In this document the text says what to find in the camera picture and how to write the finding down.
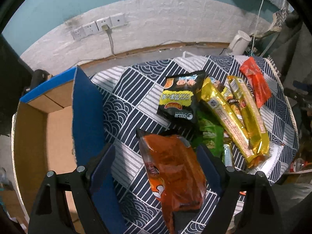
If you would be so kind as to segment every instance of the red snack package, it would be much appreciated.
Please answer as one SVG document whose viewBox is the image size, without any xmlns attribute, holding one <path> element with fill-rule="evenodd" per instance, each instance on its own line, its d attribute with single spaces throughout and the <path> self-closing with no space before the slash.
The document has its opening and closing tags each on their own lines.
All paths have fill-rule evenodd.
<svg viewBox="0 0 312 234">
<path fill-rule="evenodd" d="M 260 108 L 270 97 L 271 90 L 266 83 L 255 59 L 250 57 L 239 69 L 247 78 L 255 94 L 255 102 Z"/>
<path fill-rule="evenodd" d="M 206 194 L 205 175 L 185 138 L 150 134 L 140 129 L 137 137 L 151 190 L 161 202 L 170 234 L 176 234 L 202 206 Z M 192 212 L 194 215 L 186 220 Z M 178 224 L 181 219 L 185 226 Z"/>
</svg>

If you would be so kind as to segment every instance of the blue box side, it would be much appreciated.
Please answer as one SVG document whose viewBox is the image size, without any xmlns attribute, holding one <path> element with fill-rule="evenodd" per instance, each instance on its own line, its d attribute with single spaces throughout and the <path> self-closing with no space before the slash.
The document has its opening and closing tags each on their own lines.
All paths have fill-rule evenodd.
<svg viewBox="0 0 312 234">
<path fill-rule="evenodd" d="M 77 68 L 73 87 L 72 133 L 77 165 L 86 165 L 105 145 L 102 95 L 81 68 Z M 119 210 L 111 173 L 107 174 L 99 191 L 92 195 L 103 222 L 111 234 L 122 234 L 125 221 Z"/>
<path fill-rule="evenodd" d="M 20 101 L 27 103 L 53 88 L 72 81 L 74 79 L 75 72 L 76 67 L 73 67 L 52 77 L 50 80 L 45 81 L 44 83 L 37 86 L 35 89 L 32 89 L 30 92 L 25 94 L 23 97 L 21 97 Z"/>
</svg>

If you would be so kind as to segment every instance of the metal screw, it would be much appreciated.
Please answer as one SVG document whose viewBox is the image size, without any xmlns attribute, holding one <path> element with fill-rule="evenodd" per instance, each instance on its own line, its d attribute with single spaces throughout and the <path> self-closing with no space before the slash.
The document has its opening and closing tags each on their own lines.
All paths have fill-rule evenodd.
<svg viewBox="0 0 312 234">
<path fill-rule="evenodd" d="M 232 173 L 235 171 L 235 168 L 233 166 L 227 166 L 227 171 Z"/>
<path fill-rule="evenodd" d="M 53 171 L 49 171 L 47 174 L 46 174 L 48 177 L 52 177 L 54 175 L 54 172 Z"/>
<path fill-rule="evenodd" d="M 258 171 L 257 174 L 258 174 L 260 177 L 264 177 L 264 176 L 265 176 L 264 172 L 262 172 L 262 171 Z"/>
<path fill-rule="evenodd" d="M 85 170 L 85 167 L 82 165 L 77 167 L 77 172 L 79 172 L 79 173 L 83 172 L 84 170 Z"/>
</svg>

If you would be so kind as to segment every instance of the tablecloth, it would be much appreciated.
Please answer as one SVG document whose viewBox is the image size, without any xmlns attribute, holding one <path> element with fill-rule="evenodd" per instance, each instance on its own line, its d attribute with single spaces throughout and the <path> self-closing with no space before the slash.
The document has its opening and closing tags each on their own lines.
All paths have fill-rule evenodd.
<svg viewBox="0 0 312 234">
<path fill-rule="evenodd" d="M 242 77 L 252 91 L 248 80 L 239 71 L 246 56 L 197 56 L 173 60 L 158 60 L 135 64 L 129 67 L 114 67 L 101 71 L 92 77 L 103 95 L 104 124 L 107 142 L 116 147 L 116 158 L 111 171 L 114 188 L 121 212 L 126 221 L 126 234 L 169 233 L 162 218 L 161 205 L 152 194 L 145 172 L 136 128 L 151 133 L 159 133 L 176 128 L 190 139 L 190 129 L 179 128 L 156 114 L 159 97 L 165 84 L 165 77 L 203 69 L 227 84 L 228 74 Z M 288 168 L 298 150 L 298 135 L 292 119 L 292 112 L 283 94 L 276 73 L 269 61 L 255 57 L 271 89 L 272 97 L 261 107 L 260 112 L 268 130 L 270 140 L 284 144 L 279 159 L 273 168 L 269 181 L 274 183 Z M 235 166 L 245 168 L 245 160 L 239 150 L 234 148 Z M 182 233 L 202 231 L 218 201 L 217 195 L 207 187 L 207 195 L 200 213 L 187 225 Z M 240 196 L 236 213 L 243 206 Z"/>
</svg>

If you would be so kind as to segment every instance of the white pitcher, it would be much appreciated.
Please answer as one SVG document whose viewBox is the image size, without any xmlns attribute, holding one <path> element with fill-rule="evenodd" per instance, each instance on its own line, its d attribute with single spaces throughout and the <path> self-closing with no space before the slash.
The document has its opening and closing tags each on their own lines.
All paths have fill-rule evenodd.
<svg viewBox="0 0 312 234">
<path fill-rule="evenodd" d="M 238 31 L 232 42 L 229 44 L 227 53 L 229 55 L 243 54 L 251 40 L 251 37 L 249 37 L 247 33 Z"/>
</svg>

